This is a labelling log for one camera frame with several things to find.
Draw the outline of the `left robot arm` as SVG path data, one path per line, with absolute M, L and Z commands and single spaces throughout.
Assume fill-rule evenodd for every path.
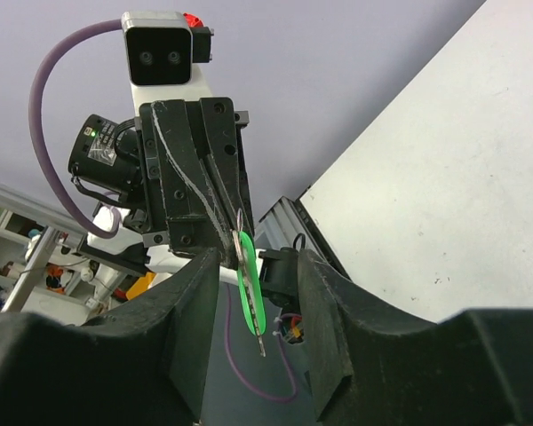
M 94 217 L 108 237 L 86 235 L 79 250 L 140 277 L 214 247 L 221 264 L 236 270 L 233 233 L 254 234 L 245 126 L 228 98 L 144 105 L 139 118 L 125 122 L 89 116 L 68 174 L 79 193 L 97 202 Z

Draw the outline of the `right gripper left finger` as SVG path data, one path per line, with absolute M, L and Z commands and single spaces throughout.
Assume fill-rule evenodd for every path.
M 219 293 L 210 248 L 81 326 L 0 313 L 0 425 L 194 425 Z

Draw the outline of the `metal keyring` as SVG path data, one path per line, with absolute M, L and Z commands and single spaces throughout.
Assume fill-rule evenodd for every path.
M 242 209 L 238 209 L 237 212 L 236 212 L 236 232 L 237 233 L 240 233 L 243 231 L 243 227 L 244 227 L 244 217 L 243 217 L 243 210 Z

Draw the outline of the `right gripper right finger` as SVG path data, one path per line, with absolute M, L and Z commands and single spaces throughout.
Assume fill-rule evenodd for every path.
M 533 309 L 470 309 L 433 323 L 310 250 L 298 256 L 298 298 L 319 422 L 533 425 Z

